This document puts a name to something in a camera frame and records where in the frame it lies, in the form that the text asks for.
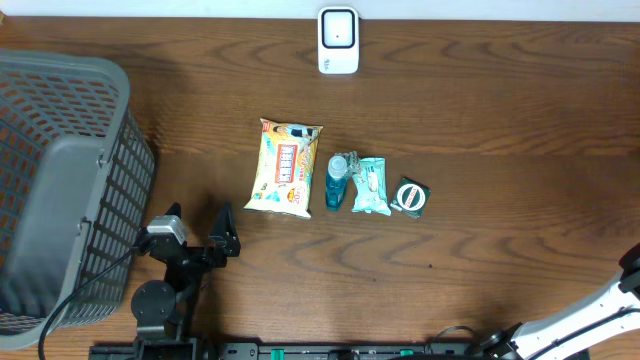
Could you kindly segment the dark green round-logo box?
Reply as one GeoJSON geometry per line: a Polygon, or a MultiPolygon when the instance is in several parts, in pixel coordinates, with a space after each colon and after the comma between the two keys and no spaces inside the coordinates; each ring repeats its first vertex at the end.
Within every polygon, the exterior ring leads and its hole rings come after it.
{"type": "Polygon", "coordinates": [[[414,220],[419,219],[430,199],[431,189],[403,177],[392,197],[390,207],[414,220]]]}

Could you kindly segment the pale green small packet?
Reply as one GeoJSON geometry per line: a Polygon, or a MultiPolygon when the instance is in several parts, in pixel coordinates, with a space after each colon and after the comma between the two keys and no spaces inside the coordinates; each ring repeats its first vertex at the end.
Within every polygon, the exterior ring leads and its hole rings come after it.
{"type": "Polygon", "coordinates": [[[385,159],[362,158],[359,165],[359,171],[352,176],[357,192],[352,211],[390,216],[385,159]]]}

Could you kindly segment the yellow wet wipes pack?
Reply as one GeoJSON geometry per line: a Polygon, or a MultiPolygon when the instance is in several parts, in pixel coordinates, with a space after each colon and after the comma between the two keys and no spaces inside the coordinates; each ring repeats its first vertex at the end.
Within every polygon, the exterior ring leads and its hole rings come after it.
{"type": "Polygon", "coordinates": [[[260,121],[258,165],[244,210],[310,219],[312,178],[323,127],[260,121]]]}

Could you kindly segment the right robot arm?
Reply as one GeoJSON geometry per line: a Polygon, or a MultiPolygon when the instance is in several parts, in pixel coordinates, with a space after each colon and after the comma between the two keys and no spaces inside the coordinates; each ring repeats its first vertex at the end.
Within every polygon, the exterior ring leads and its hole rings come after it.
{"type": "Polygon", "coordinates": [[[619,260],[620,271],[595,293],[542,320],[518,323],[469,347],[491,359],[566,359],[639,328],[639,247],[619,260]]]}

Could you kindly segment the teal spray bottle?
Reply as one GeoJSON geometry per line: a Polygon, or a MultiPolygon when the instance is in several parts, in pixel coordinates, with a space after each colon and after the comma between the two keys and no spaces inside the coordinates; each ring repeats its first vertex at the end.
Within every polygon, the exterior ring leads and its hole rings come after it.
{"type": "Polygon", "coordinates": [[[346,196],[348,180],[359,167],[359,158],[356,151],[348,153],[335,153],[328,162],[325,202],[330,211],[338,211],[346,196]]]}

